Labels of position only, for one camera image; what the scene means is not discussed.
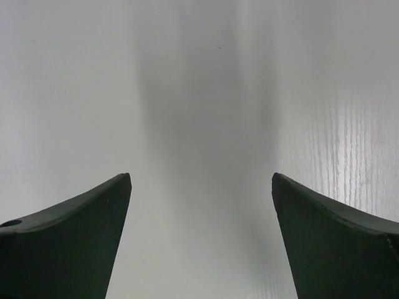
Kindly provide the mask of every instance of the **white table surface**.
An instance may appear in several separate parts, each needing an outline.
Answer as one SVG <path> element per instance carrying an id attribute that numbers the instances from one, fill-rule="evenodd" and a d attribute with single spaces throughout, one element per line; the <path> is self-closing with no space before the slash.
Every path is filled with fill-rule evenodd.
<path id="1" fill-rule="evenodd" d="M 0 222 L 130 172 L 107 298 L 296 298 L 273 172 L 399 221 L 398 13 L 0 0 Z"/>

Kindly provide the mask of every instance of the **gray background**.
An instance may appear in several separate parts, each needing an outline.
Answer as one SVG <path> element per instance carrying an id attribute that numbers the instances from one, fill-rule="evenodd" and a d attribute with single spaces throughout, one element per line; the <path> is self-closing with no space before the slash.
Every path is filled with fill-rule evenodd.
<path id="1" fill-rule="evenodd" d="M 107 298 L 296 298 L 274 171 L 399 221 L 398 13 L 0 1 L 0 222 L 128 171 Z"/>

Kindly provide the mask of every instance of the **screw hole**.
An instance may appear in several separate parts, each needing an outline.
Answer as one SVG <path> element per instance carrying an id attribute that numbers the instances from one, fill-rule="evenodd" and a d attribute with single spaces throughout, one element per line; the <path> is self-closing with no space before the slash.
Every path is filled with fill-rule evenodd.
<path id="1" fill-rule="evenodd" d="M 10 220 L 0 225 L 0 227 L 9 227 L 22 223 L 21 220 Z"/>

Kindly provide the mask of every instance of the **reflective surface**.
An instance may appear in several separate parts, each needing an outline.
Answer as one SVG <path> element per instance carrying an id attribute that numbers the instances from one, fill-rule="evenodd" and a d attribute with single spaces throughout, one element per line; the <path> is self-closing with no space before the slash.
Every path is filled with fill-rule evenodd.
<path id="1" fill-rule="evenodd" d="M 296 298 L 271 177 L 399 220 L 396 1 L 0 1 L 0 222 L 121 172 L 109 298 Z"/>

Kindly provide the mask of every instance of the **gray surface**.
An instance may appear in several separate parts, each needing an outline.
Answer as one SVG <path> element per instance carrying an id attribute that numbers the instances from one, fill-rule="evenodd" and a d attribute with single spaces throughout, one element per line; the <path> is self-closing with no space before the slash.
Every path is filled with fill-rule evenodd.
<path id="1" fill-rule="evenodd" d="M 399 220 L 397 1 L 0 1 L 0 222 L 129 171 L 108 298 L 296 298 L 282 172 Z"/>

